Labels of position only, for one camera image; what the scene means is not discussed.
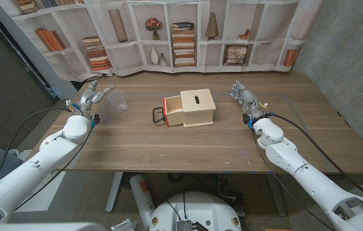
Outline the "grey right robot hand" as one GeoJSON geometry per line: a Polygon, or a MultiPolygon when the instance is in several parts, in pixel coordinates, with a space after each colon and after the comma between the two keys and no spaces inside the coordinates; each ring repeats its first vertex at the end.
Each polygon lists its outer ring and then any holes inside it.
{"type": "Polygon", "coordinates": [[[239,80],[232,85],[230,96],[242,107],[243,112],[250,119],[261,119],[264,116],[256,95],[248,90],[239,80]]]}

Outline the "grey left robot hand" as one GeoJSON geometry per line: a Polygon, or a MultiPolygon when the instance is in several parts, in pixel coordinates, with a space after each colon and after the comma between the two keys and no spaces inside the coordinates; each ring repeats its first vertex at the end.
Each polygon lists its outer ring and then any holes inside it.
{"type": "Polygon", "coordinates": [[[88,88],[85,89],[78,102],[79,109],[84,117],[90,118],[90,112],[93,104],[99,103],[104,96],[111,90],[115,89],[115,85],[111,85],[98,93],[95,93],[97,87],[97,81],[92,81],[88,88]]]}

